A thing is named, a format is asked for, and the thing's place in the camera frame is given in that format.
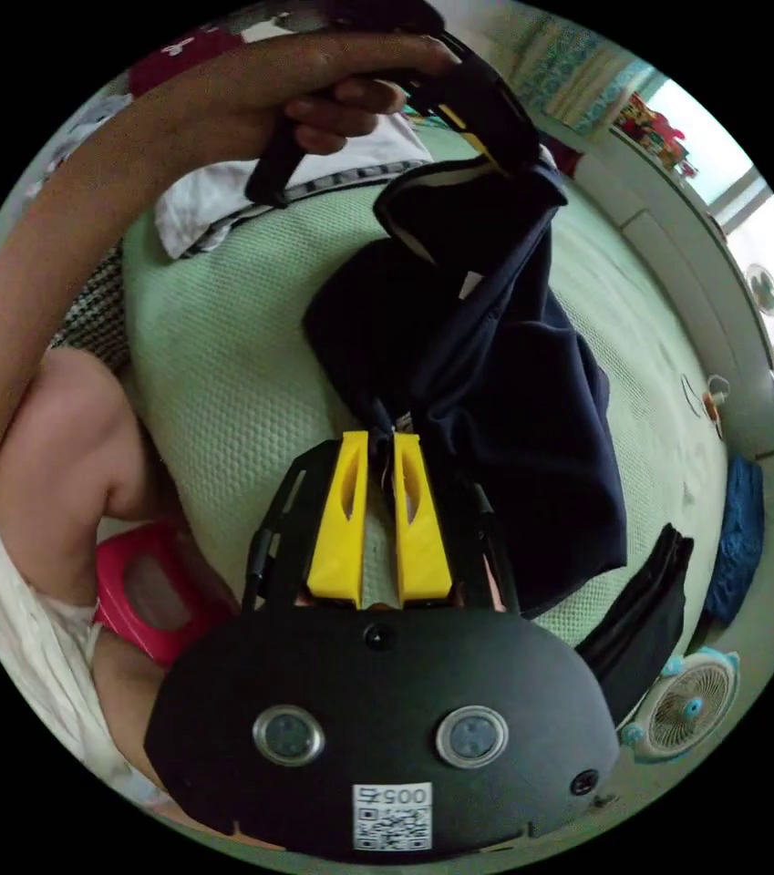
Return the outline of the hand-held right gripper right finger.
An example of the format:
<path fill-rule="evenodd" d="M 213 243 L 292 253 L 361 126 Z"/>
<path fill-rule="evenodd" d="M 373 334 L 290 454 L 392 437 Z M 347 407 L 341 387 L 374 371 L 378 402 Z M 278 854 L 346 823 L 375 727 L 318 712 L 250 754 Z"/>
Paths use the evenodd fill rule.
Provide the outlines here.
<path fill-rule="evenodd" d="M 397 594 L 406 608 L 443 602 L 452 579 L 419 436 L 394 436 Z"/>

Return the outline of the person's left hand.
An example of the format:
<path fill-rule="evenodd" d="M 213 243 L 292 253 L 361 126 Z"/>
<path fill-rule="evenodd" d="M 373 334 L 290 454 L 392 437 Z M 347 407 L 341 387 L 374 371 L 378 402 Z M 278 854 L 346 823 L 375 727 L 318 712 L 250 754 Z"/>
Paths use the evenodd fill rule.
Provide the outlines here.
<path fill-rule="evenodd" d="M 441 77 L 459 58 L 431 36 L 319 33 L 279 39 L 275 120 L 288 124 L 303 152 L 338 152 L 372 133 L 378 120 L 405 105 L 387 72 Z"/>

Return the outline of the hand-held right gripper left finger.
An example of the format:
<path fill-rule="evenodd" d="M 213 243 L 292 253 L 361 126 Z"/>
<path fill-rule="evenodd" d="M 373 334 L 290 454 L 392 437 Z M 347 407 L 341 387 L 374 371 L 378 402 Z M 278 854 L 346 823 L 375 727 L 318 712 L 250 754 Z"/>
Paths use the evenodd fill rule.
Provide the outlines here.
<path fill-rule="evenodd" d="M 367 445 L 365 431 L 342 436 L 307 574 L 307 588 L 316 599 L 349 603 L 357 610 L 363 591 Z"/>

